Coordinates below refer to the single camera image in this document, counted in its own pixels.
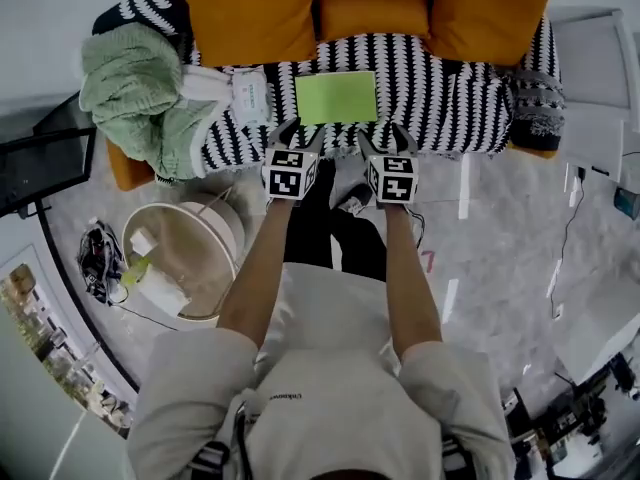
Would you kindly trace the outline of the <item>green book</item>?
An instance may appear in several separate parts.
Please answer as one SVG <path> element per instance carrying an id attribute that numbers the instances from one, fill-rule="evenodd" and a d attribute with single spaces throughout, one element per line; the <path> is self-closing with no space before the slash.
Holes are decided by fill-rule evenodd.
<path id="1" fill-rule="evenodd" d="M 295 79 L 301 124 L 352 124 L 378 120 L 373 71 L 318 73 Z"/>

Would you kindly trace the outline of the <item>green drink bottle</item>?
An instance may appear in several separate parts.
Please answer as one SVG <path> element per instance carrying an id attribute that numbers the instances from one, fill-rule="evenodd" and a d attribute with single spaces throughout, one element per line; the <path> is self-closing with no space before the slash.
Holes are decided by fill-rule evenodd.
<path id="1" fill-rule="evenodd" d="M 150 260 L 146 257 L 134 260 L 131 266 L 121 275 L 120 284 L 126 288 L 133 287 L 144 277 L 149 264 Z"/>

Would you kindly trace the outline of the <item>white side cabinet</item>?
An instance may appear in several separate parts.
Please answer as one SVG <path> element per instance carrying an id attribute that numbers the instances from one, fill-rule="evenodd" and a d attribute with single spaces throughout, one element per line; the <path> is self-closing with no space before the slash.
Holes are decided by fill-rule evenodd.
<path id="1" fill-rule="evenodd" d="M 625 133 L 640 132 L 640 63 L 624 13 L 564 6 L 548 16 L 566 105 L 559 154 L 618 182 Z"/>

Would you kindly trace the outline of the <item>grey black patterned cushion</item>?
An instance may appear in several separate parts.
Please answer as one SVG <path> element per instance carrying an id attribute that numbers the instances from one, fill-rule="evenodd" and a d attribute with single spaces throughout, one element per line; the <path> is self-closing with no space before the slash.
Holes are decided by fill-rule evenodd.
<path id="1" fill-rule="evenodd" d="M 565 125 L 565 98 L 559 76 L 518 68 L 513 80 L 514 112 L 509 146 L 541 157 L 553 158 Z"/>

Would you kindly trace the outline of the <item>person's grey sweatshirt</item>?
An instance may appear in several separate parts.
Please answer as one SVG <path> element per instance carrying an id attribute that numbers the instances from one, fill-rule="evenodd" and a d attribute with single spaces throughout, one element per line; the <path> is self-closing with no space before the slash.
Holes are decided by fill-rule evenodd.
<path id="1" fill-rule="evenodd" d="M 303 264 L 285 268 L 263 346 L 232 330 L 161 335 L 127 447 L 133 480 L 214 475 L 212 445 L 232 444 L 247 412 L 255 480 L 311 480 L 364 470 L 442 480 L 443 441 L 469 454 L 478 480 L 513 480 L 515 458 L 486 355 L 441 342 L 399 359 L 383 283 Z"/>

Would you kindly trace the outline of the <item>large orange cushion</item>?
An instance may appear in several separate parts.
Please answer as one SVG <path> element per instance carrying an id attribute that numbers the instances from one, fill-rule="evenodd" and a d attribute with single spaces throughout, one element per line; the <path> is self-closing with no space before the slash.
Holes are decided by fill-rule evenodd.
<path id="1" fill-rule="evenodd" d="M 185 0 L 206 67 L 316 57 L 313 0 Z"/>
<path id="2" fill-rule="evenodd" d="M 548 0 L 433 0 L 426 48 L 464 62 L 514 66 L 529 49 Z"/>

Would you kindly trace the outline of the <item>person's left forearm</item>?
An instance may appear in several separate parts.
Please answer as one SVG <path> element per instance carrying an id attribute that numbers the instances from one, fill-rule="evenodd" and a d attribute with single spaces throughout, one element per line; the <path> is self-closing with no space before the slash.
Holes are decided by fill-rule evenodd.
<path id="1" fill-rule="evenodd" d="M 276 199 L 222 304 L 217 327 L 250 339 L 260 349 L 279 291 L 291 200 Z"/>

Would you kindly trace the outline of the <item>white wet wipes packet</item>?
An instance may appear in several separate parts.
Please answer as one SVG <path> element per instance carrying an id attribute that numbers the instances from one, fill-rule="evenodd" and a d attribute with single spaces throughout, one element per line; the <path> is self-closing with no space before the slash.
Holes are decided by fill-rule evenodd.
<path id="1" fill-rule="evenodd" d="M 261 125 L 270 121 L 269 88 L 262 67 L 235 69 L 231 84 L 231 108 L 239 125 Z"/>

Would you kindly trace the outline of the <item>green knitted blanket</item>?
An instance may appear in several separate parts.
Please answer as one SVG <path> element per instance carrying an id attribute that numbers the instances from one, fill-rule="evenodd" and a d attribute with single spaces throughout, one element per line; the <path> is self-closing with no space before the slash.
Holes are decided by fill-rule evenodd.
<path id="1" fill-rule="evenodd" d="M 227 75 L 185 65 L 159 32 L 130 23 L 85 40 L 79 104 L 122 153 L 159 177 L 205 174 L 200 149 L 231 103 Z"/>

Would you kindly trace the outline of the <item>black metal frame chair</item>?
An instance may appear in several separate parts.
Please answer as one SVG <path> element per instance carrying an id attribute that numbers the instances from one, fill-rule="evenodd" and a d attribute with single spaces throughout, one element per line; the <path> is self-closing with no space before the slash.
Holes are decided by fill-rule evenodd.
<path id="1" fill-rule="evenodd" d="M 0 218 L 89 180 L 97 128 L 73 94 L 27 134 L 0 140 Z"/>

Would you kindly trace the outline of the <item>white pillow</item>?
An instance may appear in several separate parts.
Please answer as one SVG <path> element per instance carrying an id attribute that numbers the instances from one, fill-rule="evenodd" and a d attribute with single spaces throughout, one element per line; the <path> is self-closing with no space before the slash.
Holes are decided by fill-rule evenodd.
<path id="1" fill-rule="evenodd" d="M 146 267 L 137 288 L 146 299 L 173 318 L 192 301 L 173 278 L 152 264 Z"/>

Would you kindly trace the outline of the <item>small white box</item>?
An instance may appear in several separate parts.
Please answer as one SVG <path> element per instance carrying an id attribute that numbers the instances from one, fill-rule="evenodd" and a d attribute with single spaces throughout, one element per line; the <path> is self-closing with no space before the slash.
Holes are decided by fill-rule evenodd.
<path id="1" fill-rule="evenodd" d="M 147 256 L 158 245 L 155 237 L 144 227 L 137 228 L 132 233 L 130 243 L 132 250 L 141 257 Z"/>

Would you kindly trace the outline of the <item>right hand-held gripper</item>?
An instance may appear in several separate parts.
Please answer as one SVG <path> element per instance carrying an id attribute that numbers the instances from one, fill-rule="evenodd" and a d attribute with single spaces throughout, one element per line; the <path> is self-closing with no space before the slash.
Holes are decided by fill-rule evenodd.
<path id="1" fill-rule="evenodd" d="M 371 139 L 357 132 L 361 154 L 366 159 L 367 181 L 380 204 L 412 204 L 418 188 L 418 146 L 414 137 L 402 125 L 393 122 L 392 135 L 398 156 L 382 155 Z"/>

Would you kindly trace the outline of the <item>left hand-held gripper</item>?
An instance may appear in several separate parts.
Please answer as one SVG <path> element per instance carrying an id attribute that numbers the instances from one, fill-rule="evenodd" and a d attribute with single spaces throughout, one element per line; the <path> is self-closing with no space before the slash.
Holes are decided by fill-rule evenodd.
<path id="1" fill-rule="evenodd" d="M 316 181 L 319 154 L 325 128 L 318 127 L 311 138 L 295 150 L 294 138 L 301 119 L 295 117 L 271 132 L 267 142 L 263 181 L 269 200 L 282 199 L 299 204 Z"/>

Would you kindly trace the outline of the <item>round glass coffee table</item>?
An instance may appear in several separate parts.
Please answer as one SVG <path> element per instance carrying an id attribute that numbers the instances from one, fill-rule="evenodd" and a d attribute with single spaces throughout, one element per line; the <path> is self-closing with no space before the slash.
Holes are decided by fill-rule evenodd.
<path id="1" fill-rule="evenodd" d="M 244 226 L 226 195 L 197 193 L 187 201 L 154 202 L 136 209 L 121 234 L 127 268 L 141 258 L 130 243 L 140 227 L 158 242 L 145 256 L 150 264 L 173 278 L 192 299 L 174 319 L 197 323 L 216 319 L 245 247 Z"/>

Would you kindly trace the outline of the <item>small orange cushion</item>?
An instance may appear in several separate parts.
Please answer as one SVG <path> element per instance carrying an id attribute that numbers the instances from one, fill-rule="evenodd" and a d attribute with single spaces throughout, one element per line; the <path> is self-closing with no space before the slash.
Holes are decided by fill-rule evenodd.
<path id="1" fill-rule="evenodd" d="M 361 34 L 429 36 L 427 0 L 317 0 L 318 40 Z"/>

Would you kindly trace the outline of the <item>person's black trousers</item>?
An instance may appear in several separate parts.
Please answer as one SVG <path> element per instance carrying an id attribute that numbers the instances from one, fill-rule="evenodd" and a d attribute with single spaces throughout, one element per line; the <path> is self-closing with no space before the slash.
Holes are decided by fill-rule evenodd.
<path id="1" fill-rule="evenodd" d="M 384 282 L 386 246 L 376 226 L 359 216 L 371 199 L 371 190 L 365 183 L 357 184 L 331 207 L 335 175 L 335 161 L 321 160 L 314 186 L 292 210 L 284 261 L 331 269 L 331 242 L 336 241 L 344 272 Z"/>

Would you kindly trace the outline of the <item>blue cup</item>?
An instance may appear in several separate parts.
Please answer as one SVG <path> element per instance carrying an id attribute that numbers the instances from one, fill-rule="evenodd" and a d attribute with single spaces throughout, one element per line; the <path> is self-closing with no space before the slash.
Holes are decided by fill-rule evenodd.
<path id="1" fill-rule="evenodd" d="M 640 194 L 617 187 L 614 193 L 614 207 L 632 220 L 636 220 L 640 216 Z"/>

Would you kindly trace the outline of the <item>person's right forearm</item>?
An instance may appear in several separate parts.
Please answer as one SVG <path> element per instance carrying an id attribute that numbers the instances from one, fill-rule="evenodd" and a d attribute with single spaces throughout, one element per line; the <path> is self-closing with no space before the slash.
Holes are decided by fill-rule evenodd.
<path id="1" fill-rule="evenodd" d="M 403 206 L 384 206 L 387 231 L 386 293 L 391 338 L 401 359 L 411 347 L 441 342 L 441 322 Z"/>

